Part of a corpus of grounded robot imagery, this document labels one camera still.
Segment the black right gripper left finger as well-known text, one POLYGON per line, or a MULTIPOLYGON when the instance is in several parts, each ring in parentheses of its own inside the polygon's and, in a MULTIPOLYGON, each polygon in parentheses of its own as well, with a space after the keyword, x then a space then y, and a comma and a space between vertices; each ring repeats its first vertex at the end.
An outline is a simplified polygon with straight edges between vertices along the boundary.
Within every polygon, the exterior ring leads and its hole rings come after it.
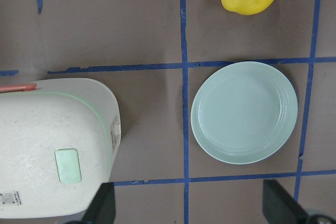
POLYGON ((114 183, 103 183, 81 219, 82 223, 113 224, 116 218, 114 183))

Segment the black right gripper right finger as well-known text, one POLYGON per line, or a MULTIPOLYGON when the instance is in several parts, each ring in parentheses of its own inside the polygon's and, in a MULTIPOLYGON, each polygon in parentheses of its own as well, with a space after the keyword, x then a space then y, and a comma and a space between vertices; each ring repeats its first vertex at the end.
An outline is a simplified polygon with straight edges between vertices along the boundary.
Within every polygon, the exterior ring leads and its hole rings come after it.
POLYGON ((308 213, 275 179, 265 179, 262 187, 263 214, 267 223, 308 223, 308 213))

